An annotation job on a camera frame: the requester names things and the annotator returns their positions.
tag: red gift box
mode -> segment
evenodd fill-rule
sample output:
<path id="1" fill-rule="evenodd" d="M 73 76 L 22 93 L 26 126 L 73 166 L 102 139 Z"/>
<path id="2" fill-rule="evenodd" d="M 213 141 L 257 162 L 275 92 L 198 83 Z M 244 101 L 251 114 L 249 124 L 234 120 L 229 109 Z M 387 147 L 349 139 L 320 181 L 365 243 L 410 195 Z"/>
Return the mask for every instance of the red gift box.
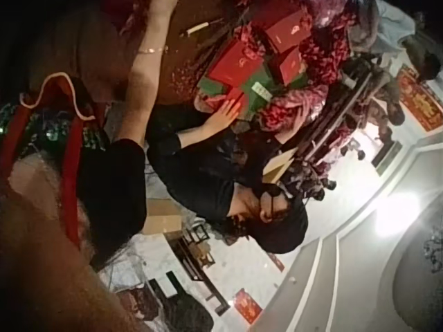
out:
<path id="1" fill-rule="evenodd" d="M 283 53 L 311 35 L 308 16 L 298 4 L 273 0 L 259 9 L 253 24 L 264 31 L 278 53 Z"/>
<path id="2" fill-rule="evenodd" d="M 243 93 L 242 90 L 240 90 L 239 88 L 232 88 L 228 94 L 226 95 L 225 98 L 218 100 L 218 98 L 207 98 L 205 100 L 206 104 L 208 104 L 208 106 L 213 109 L 214 111 L 218 110 L 222 104 L 225 102 L 225 100 L 232 100 L 234 99 L 235 102 L 239 102 L 241 104 L 240 106 L 240 114 L 242 114 L 244 108 L 247 106 L 248 103 L 248 98 L 247 96 Z"/>
<path id="3" fill-rule="evenodd" d="M 241 86 L 263 63 L 261 57 L 251 59 L 245 56 L 244 50 L 245 46 L 241 41 L 233 40 L 210 67 L 206 76 L 229 86 Z"/>
<path id="4" fill-rule="evenodd" d="M 302 69 L 302 57 L 298 47 L 275 55 L 269 61 L 268 67 L 277 81 L 285 86 L 288 85 L 300 74 Z"/>

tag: hand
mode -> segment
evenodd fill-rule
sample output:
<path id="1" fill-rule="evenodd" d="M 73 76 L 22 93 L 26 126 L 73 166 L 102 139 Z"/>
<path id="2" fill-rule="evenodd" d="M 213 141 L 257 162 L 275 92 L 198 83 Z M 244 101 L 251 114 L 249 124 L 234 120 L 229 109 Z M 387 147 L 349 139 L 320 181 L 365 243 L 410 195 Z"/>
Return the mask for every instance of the hand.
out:
<path id="1" fill-rule="evenodd" d="M 278 140 L 282 145 L 285 144 L 288 140 L 290 140 L 303 126 L 305 123 L 307 116 L 309 115 L 310 108 L 307 102 L 303 101 L 301 106 L 301 110 L 297 113 L 297 116 L 293 122 L 292 128 L 286 131 L 282 131 L 275 135 L 275 139 Z"/>
<path id="2" fill-rule="evenodd" d="M 151 0 L 150 15 L 171 15 L 178 0 Z"/>
<path id="3" fill-rule="evenodd" d="M 203 131 L 207 137 L 228 128 L 237 118 L 241 104 L 239 102 L 234 104 L 234 102 L 235 100 L 225 100 L 222 106 L 203 124 Z"/>

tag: red poster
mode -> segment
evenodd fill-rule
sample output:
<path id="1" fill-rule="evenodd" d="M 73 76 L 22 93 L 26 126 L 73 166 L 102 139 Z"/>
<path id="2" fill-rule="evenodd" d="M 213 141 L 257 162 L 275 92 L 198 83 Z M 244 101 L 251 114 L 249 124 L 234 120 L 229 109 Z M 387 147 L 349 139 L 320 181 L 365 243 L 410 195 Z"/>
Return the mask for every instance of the red poster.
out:
<path id="1" fill-rule="evenodd" d="M 280 261 L 277 256 L 275 256 L 274 254 L 271 254 L 270 252 L 267 252 L 269 258 L 271 259 L 271 261 L 275 264 L 275 266 L 277 266 L 278 270 L 280 270 L 280 272 L 283 272 L 284 270 L 284 265 L 282 263 L 282 261 Z"/>
<path id="2" fill-rule="evenodd" d="M 254 323 L 262 312 L 262 308 L 244 288 L 240 289 L 236 294 L 234 306 L 249 324 Z"/>
<path id="3" fill-rule="evenodd" d="M 420 122 L 424 130 L 432 131 L 443 125 L 443 108 L 439 99 L 426 85 L 416 83 L 414 71 L 403 65 L 397 76 L 400 85 L 400 100 Z"/>

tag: gift box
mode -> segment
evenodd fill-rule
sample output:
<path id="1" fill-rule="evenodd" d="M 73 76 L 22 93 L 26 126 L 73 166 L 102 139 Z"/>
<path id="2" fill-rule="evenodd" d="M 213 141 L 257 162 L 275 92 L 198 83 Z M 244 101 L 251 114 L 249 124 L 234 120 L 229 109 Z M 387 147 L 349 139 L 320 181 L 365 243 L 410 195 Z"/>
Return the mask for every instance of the gift box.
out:
<path id="1" fill-rule="evenodd" d="M 275 80 L 285 86 L 288 85 L 302 70 L 302 58 L 298 47 L 290 48 L 282 54 L 275 55 L 268 62 L 268 67 Z"/>
<path id="2" fill-rule="evenodd" d="M 241 41 L 231 41 L 209 68 L 206 76 L 229 86 L 241 86 L 263 63 L 261 57 L 251 59 L 245 56 L 245 49 Z"/>
<path id="3" fill-rule="evenodd" d="M 244 94 L 244 92 L 239 88 L 231 88 L 226 96 L 214 96 L 214 97 L 208 97 L 204 101 L 205 103 L 213 109 L 213 111 L 218 110 L 222 104 L 225 102 L 225 100 L 232 100 L 234 99 L 235 102 L 239 102 L 241 104 L 240 106 L 240 115 L 243 113 L 243 111 L 248 106 L 248 98 Z"/>
<path id="4" fill-rule="evenodd" d="M 311 35 L 311 17 L 296 3 L 267 1 L 254 15 L 253 25 L 264 31 L 277 53 L 297 46 Z"/>

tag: white cloth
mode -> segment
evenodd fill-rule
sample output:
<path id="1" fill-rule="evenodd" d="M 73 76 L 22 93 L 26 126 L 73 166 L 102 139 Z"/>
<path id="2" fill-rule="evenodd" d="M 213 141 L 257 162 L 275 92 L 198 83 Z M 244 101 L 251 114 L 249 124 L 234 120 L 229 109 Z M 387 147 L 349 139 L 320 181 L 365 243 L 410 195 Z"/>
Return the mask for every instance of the white cloth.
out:
<path id="1" fill-rule="evenodd" d="M 357 0 L 366 10 L 370 0 Z M 373 54 L 393 53 L 398 54 L 404 50 L 400 41 L 415 34 L 414 20 L 399 8 L 383 0 L 375 0 L 379 9 L 379 26 L 377 39 L 370 52 Z"/>

